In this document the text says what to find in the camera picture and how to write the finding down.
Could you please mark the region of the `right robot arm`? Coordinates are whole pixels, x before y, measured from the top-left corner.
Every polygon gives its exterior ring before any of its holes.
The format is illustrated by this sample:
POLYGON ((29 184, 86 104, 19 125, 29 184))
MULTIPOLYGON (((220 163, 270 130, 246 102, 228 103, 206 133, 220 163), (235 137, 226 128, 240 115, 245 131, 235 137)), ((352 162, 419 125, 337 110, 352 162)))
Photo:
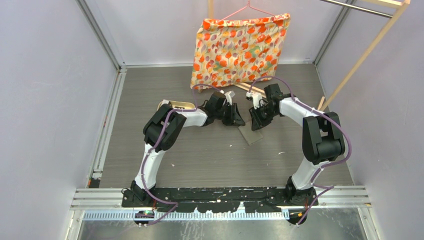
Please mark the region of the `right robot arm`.
POLYGON ((264 89, 264 94, 248 91, 252 131, 268 126, 274 117, 288 117, 302 128, 303 159, 297 171, 287 180, 284 197, 299 205, 314 194, 314 183, 321 171, 345 152, 339 116, 316 110, 292 93, 283 93, 277 83, 264 89))

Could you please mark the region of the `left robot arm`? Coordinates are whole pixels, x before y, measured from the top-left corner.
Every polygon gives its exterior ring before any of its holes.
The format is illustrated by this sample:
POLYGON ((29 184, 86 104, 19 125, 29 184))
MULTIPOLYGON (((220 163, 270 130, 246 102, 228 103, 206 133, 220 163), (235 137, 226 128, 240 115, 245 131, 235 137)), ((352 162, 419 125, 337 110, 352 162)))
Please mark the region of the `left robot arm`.
POLYGON ((132 199, 141 207, 153 202, 152 190, 165 153, 175 144, 181 130, 206 127, 216 120, 225 126, 245 126, 233 91, 215 91, 201 106, 163 100, 143 128, 144 155, 137 176, 131 184, 132 199))

